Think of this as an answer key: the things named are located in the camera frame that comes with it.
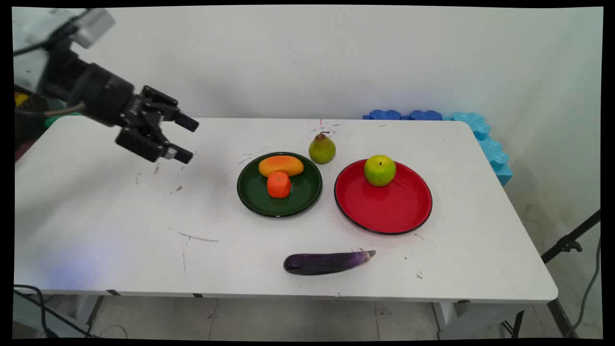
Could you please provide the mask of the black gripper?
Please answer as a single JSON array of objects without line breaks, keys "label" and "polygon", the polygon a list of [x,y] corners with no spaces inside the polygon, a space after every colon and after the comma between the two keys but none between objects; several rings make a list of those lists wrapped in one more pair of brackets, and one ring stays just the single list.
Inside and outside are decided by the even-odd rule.
[{"label": "black gripper", "polygon": [[[117,145],[149,162],[163,158],[188,164],[193,159],[193,152],[172,144],[160,129],[131,127],[130,118],[125,114],[135,98],[135,87],[130,82],[95,63],[86,62],[68,65],[67,81],[67,105],[83,104],[85,116],[108,127],[125,127],[116,137]],[[140,97],[143,101],[141,114],[156,117],[158,123],[171,121],[191,132],[198,128],[199,123],[184,114],[173,97],[151,86],[143,86]]]}]

